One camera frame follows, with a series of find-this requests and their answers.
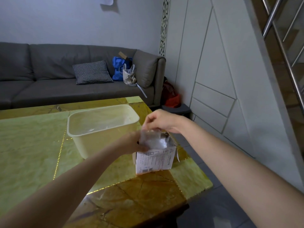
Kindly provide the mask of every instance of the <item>forearm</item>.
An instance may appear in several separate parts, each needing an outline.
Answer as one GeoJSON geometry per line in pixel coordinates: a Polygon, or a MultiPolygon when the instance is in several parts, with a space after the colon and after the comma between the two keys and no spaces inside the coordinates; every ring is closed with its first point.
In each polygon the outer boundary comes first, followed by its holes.
{"type": "Polygon", "coordinates": [[[119,157],[115,145],[84,160],[0,219],[0,227],[62,227],[105,169],[119,157]]]}
{"type": "Polygon", "coordinates": [[[241,151],[181,118],[181,134],[258,227],[304,224],[304,196],[241,151]]]}

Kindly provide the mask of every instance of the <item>sofa cushion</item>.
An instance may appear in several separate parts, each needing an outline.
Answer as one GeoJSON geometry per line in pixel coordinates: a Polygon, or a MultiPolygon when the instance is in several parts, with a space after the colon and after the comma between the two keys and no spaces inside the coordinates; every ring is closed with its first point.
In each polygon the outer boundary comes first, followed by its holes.
{"type": "Polygon", "coordinates": [[[147,105],[153,104],[154,87],[143,89],[123,82],[76,85],[76,79],[39,80],[13,99],[13,108],[93,101],[109,98],[140,96],[147,105]]]}
{"type": "Polygon", "coordinates": [[[135,77],[137,83],[141,87],[147,88],[153,82],[157,62],[160,58],[162,57],[143,52],[139,49],[136,51],[133,57],[133,64],[136,68],[135,77]]]}
{"type": "Polygon", "coordinates": [[[34,81],[0,81],[0,110],[10,109],[13,98],[34,81]]]}
{"type": "Polygon", "coordinates": [[[0,42],[0,81],[33,79],[29,45],[0,42]]]}
{"type": "Polygon", "coordinates": [[[104,60],[73,65],[73,70],[77,85],[113,82],[104,60]]]}
{"type": "Polygon", "coordinates": [[[123,52],[127,57],[134,57],[137,49],[127,49],[122,47],[111,47],[111,46],[98,46],[89,45],[91,62],[97,62],[105,60],[109,70],[109,74],[112,77],[114,75],[115,69],[112,65],[113,57],[119,57],[119,52],[123,52]]]}
{"type": "Polygon", "coordinates": [[[90,62],[87,45],[30,45],[36,80],[75,78],[72,65],[90,62]]]}

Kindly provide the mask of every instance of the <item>bag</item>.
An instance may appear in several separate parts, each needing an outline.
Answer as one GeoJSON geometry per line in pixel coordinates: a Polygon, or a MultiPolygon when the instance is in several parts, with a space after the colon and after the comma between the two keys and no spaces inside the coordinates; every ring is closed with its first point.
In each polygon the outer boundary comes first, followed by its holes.
{"type": "Polygon", "coordinates": [[[145,94],[145,92],[142,90],[142,88],[136,82],[134,69],[135,69],[135,65],[132,65],[130,69],[127,69],[127,65],[124,64],[124,67],[123,67],[123,81],[124,81],[125,84],[127,84],[129,86],[137,86],[140,89],[140,91],[142,92],[142,94],[146,98],[148,98],[147,95],[145,94]]]}
{"type": "Polygon", "coordinates": [[[126,61],[121,57],[113,57],[112,65],[115,68],[114,75],[112,77],[115,81],[123,81],[123,65],[126,64],[127,69],[130,69],[130,61],[126,61]]]}
{"type": "Polygon", "coordinates": [[[171,108],[177,108],[181,105],[180,94],[178,94],[173,85],[164,79],[163,90],[161,96],[161,105],[165,105],[171,108]]]}

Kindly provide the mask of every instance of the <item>person's left hand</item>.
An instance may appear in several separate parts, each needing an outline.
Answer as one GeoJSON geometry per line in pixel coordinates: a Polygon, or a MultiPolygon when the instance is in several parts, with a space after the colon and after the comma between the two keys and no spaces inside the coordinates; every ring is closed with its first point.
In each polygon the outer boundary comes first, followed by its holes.
{"type": "Polygon", "coordinates": [[[118,146],[119,152],[123,154],[132,154],[134,152],[147,152],[148,148],[139,145],[140,130],[130,132],[117,139],[113,145],[118,146]]]}

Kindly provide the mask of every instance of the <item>plastic bin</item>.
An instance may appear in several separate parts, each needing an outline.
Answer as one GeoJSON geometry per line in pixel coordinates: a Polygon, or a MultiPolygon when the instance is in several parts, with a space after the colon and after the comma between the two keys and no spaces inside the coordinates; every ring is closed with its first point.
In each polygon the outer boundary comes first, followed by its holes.
{"type": "Polygon", "coordinates": [[[115,105],[71,114],[67,134],[87,158],[122,135],[135,131],[139,116],[129,105],[115,105]]]}

